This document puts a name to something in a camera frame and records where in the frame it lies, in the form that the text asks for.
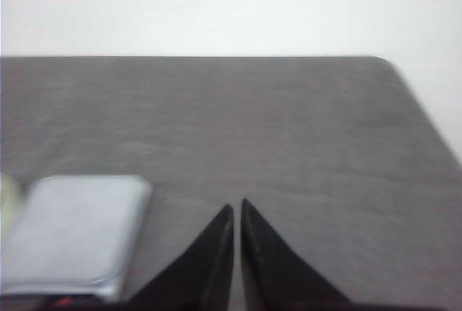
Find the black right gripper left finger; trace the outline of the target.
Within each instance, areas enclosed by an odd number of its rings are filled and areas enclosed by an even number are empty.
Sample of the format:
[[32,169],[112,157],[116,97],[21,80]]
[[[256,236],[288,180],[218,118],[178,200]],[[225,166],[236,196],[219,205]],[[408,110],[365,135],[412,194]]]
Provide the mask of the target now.
[[227,310],[233,264],[234,215],[227,204],[128,305],[132,310]]

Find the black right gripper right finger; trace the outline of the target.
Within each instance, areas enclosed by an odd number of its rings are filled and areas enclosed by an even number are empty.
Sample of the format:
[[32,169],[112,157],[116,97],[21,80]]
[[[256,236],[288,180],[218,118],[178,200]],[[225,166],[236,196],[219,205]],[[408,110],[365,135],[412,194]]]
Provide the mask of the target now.
[[261,310],[356,310],[307,264],[247,199],[241,203],[241,258],[248,306]]

